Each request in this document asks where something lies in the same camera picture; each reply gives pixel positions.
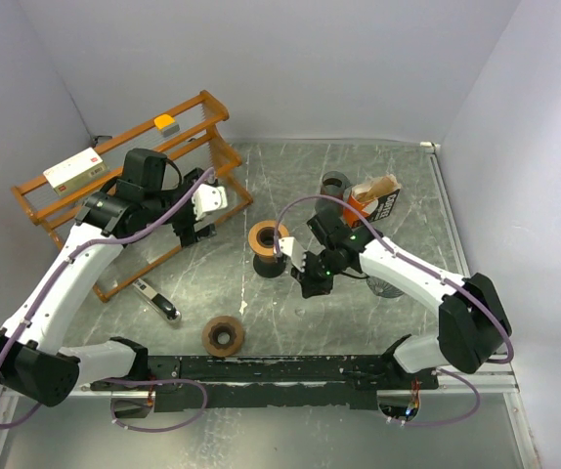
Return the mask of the orange coffee filter box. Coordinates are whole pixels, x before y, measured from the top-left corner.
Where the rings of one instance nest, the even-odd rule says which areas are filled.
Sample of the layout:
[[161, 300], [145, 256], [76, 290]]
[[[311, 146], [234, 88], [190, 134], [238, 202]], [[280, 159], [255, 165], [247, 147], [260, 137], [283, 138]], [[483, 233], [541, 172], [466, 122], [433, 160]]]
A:
[[402, 189], [393, 174], [367, 179], [351, 188], [347, 203], [370, 222], [387, 218]]

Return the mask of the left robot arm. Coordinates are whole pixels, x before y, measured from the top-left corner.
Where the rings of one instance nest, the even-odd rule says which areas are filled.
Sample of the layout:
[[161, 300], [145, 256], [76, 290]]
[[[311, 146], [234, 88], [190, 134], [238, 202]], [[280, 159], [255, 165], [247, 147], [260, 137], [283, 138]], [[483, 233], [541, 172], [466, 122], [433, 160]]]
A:
[[148, 383], [146, 347], [113, 337], [67, 348], [64, 338], [100, 275], [126, 246], [163, 225], [185, 244], [195, 243], [196, 224], [226, 207], [213, 168], [196, 167], [180, 175], [175, 188], [165, 188], [164, 173], [173, 164], [158, 151], [132, 149], [121, 175], [84, 200], [55, 262], [0, 326], [0, 385], [52, 407], [78, 385], [116, 379], [137, 390]]

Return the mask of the clear glass ribbed dripper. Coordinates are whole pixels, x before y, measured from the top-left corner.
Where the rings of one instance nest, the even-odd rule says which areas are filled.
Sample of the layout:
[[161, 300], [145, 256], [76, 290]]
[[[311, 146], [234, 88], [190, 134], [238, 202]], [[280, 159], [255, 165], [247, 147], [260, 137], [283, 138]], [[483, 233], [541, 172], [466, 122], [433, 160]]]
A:
[[404, 294], [402, 290], [398, 289], [391, 283], [376, 277], [368, 277], [366, 283], [370, 291], [375, 296], [381, 298], [393, 299], [398, 298]]

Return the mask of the dark glass carafe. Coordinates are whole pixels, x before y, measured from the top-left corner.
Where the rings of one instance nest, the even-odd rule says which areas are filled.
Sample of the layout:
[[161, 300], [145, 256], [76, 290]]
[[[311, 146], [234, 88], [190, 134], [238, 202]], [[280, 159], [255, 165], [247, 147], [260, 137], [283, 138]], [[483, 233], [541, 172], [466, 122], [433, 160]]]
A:
[[282, 275], [285, 271], [286, 257], [264, 257], [255, 255], [253, 258], [253, 269], [255, 273], [263, 278], [275, 278]]

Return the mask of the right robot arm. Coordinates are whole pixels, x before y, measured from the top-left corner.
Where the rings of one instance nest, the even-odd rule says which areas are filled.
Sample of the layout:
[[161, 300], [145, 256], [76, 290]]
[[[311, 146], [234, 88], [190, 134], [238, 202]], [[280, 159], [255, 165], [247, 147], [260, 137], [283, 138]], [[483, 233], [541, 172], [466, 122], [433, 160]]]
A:
[[440, 269], [400, 248], [369, 223], [351, 228], [335, 215], [321, 213], [307, 225], [323, 246], [320, 253], [291, 237], [279, 241], [303, 297], [329, 294], [334, 277], [352, 269], [401, 291], [435, 315], [436, 331], [401, 338], [390, 348], [391, 359], [382, 366], [389, 386], [404, 388], [417, 372], [442, 365], [472, 374], [494, 362], [500, 348], [513, 351], [512, 328], [488, 277]]

